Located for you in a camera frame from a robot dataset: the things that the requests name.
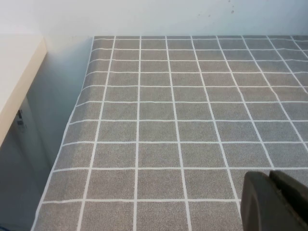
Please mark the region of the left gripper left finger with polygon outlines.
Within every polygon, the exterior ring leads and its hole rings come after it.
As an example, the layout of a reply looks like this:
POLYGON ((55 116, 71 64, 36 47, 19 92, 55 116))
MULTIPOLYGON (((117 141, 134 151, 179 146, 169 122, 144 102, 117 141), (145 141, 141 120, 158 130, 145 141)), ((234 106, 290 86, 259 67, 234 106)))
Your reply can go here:
POLYGON ((288 205, 269 177, 257 171, 244 176, 242 224, 244 231, 286 231, 288 205))

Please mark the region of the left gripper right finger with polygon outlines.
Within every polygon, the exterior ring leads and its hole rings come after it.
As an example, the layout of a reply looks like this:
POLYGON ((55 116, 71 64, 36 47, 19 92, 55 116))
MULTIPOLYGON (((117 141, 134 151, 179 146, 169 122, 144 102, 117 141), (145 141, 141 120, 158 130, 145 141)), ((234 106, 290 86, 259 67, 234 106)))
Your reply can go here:
POLYGON ((272 170, 269 178, 282 196, 285 207, 303 231, 308 230, 308 188, 279 170, 272 170))

